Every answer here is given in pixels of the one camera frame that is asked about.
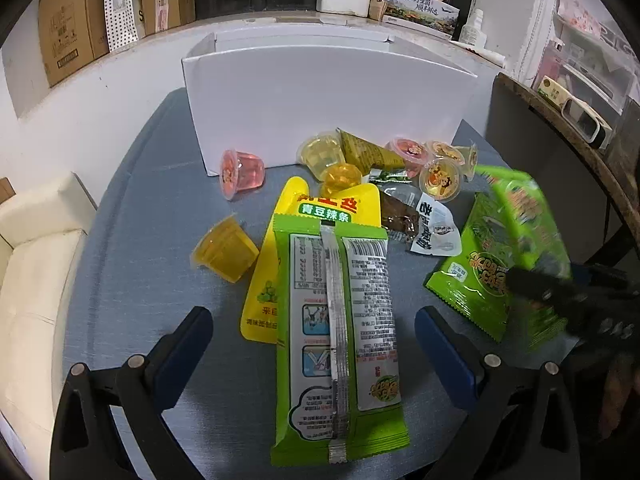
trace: barcode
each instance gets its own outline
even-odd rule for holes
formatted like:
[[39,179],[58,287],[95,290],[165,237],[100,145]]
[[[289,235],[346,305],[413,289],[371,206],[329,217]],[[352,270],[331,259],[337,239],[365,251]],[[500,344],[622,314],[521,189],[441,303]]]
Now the barcode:
[[449,270],[447,271],[447,274],[450,274],[451,276],[456,278],[460,283],[462,283],[466,280],[467,272],[465,267],[463,267],[460,264],[457,264],[456,262],[452,262],[451,265],[449,266]]
[[124,9],[124,0],[111,0],[111,5],[113,6],[113,12],[119,12]]
[[386,256],[386,244],[384,240],[363,240],[362,238],[345,238],[351,251],[358,256]]

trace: blue gripper pad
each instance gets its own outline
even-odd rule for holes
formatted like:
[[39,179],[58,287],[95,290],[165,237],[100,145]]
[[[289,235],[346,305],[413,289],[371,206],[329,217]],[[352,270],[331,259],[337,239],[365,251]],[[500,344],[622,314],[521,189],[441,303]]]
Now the blue gripper pad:
[[484,368],[471,341],[453,332],[432,306],[416,313],[415,336],[452,404],[466,412],[473,410],[484,380]]

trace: yellow snack package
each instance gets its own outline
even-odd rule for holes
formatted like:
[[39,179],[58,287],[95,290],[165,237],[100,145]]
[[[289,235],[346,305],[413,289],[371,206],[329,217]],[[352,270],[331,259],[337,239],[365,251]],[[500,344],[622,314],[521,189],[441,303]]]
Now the yellow snack package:
[[[360,184],[338,192],[331,198],[314,198],[309,196],[306,181],[292,176],[282,189],[273,213],[380,227],[380,192],[373,184]],[[240,332],[245,339],[276,344],[277,279],[278,249],[271,215],[242,309]]]

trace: blue table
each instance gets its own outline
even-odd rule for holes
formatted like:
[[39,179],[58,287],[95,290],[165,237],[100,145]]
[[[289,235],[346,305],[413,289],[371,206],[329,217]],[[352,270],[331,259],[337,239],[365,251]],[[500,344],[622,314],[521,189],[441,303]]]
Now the blue table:
[[[497,152],[468,124],[456,144],[475,142],[481,164],[504,166]],[[167,96],[149,119],[115,173],[98,208],[76,276],[69,306],[64,365],[90,368],[121,365],[148,352],[172,332],[193,305],[214,317],[214,336],[177,406],[164,418],[187,455],[207,479],[394,479],[437,460],[465,413],[449,402],[440,381],[418,348],[416,311],[435,305],[454,330],[481,352],[496,352],[508,364],[539,367],[559,362],[573,341],[563,336],[527,354],[515,333],[496,344],[422,286],[442,258],[407,253],[390,243],[389,280],[398,335],[402,402],[412,444],[358,462],[313,468],[270,464],[276,404],[275,346],[246,341],[239,318],[250,272],[232,285],[205,269],[191,269],[189,256],[199,238],[235,212],[259,246],[286,180],[313,177],[306,168],[267,170],[264,186],[227,202],[217,178],[207,177],[187,94]],[[462,230],[482,178],[465,184],[448,205]],[[136,471],[152,479],[121,410],[115,418]]]

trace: jelly cup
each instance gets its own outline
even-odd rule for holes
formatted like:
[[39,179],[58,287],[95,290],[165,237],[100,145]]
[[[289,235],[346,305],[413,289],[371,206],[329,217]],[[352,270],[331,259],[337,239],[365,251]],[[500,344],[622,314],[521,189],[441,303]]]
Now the jelly cup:
[[300,146],[298,160],[306,164],[316,179],[324,182],[327,168],[344,162],[340,140],[331,134],[311,137]]
[[362,183],[362,173],[353,164],[348,162],[329,166],[324,172],[324,182],[320,188],[322,198],[330,198],[331,195],[357,186]]
[[422,168],[431,160],[428,150],[419,142],[415,142],[415,140],[396,137],[389,141],[386,148],[404,158],[406,174],[409,178],[419,174]]
[[465,176],[465,180],[471,182],[476,174],[478,147],[472,144],[471,146],[456,146],[455,148],[465,157],[465,163],[460,167],[460,171]]
[[418,181],[423,192],[440,202],[448,202],[460,192],[460,167],[450,158],[436,158],[422,168]]
[[430,140],[425,144],[425,146],[427,147],[427,150],[429,150],[431,158],[450,158],[458,166],[462,166],[465,163],[465,156],[460,153],[460,150],[446,142]]
[[264,163],[251,153],[226,150],[220,160],[220,189],[227,200],[238,191],[260,187],[264,182]]
[[191,253],[195,266],[205,266],[231,283],[254,264],[258,249],[231,215],[215,224]]

